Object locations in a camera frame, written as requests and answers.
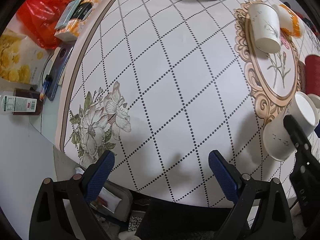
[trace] bottle label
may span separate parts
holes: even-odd
[[[4,112],[35,112],[37,99],[22,98],[14,96],[4,96],[2,99],[2,109]]]

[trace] diamond pattern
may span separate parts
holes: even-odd
[[[267,155],[245,63],[234,51],[234,9],[244,1],[116,0],[111,6],[83,58],[70,103],[77,113],[88,91],[102,87],[105,97],[119,82],[131,131],[110,140],[116,145],[111,181],[168,201],[231,207],[208,165],[217,149],[255,179],[279,177],[287,197],[294,196],[288,178],[294,155],[283,163]],[[312,41],[294,42],[304,61],[313,49],[305,43]],[[68,117],[64,150],[79,163],[72,131]],[[310,141],[319,158],[318,138]]]

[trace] red plastic bag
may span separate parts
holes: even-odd
[[[31,37],[41,48],[55,49],[61,42],[54,29],[70,0],[26,0],[17,11]]]

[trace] ornate oval frame print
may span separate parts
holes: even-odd
[[[242,3],[240,9],[235,9],[235,17],[236,17],[236,45],[235,50],[239,53],[241,59],[246,62],[244,66],[244,73],[247,79],[247,82],[251,86],[251,93],[250,95],[255,98],[255,112],[257,116],[264,120],[264,126],[271,122],[285,107],[293,97],[296,91],[301,91],[301,67],[299,64],[299,56],[298,51],[295,44],[292,41],[290,36],[287,36],[285,33],[282,33],[286,40],[288,41],[289,50],[292,53],[294,68],[292,66],[292,70],[294,70],[294,78],[293,78],[293,85],[290,91],[286,95],[278,95],[276,92],[272,90],[268,82],[266,81],[262,70],[259,66],[259,62],[256,56],[256,50],[254,39],[252,37],[252,27],[251,27],[251,20],[248,14],[248,8],[251,4],[256,2],[263,2],[262,0],[249,0],[248,2]],[[283,80],[283,87],[284,87],[284,78],[286,73],[284,72],[285,68],[285,60],[286,54],[279,53],[279,59],[281,62],[281,66],[283,66],[282,77]],[[277,71],[281,73],[280,70],[275,69],[275,81],[274,85],[276,84],[277,78]]]

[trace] red cup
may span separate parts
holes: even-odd
[[[320,96],[320,57],[309,55],[305,59],[306,64],[306,94]]]

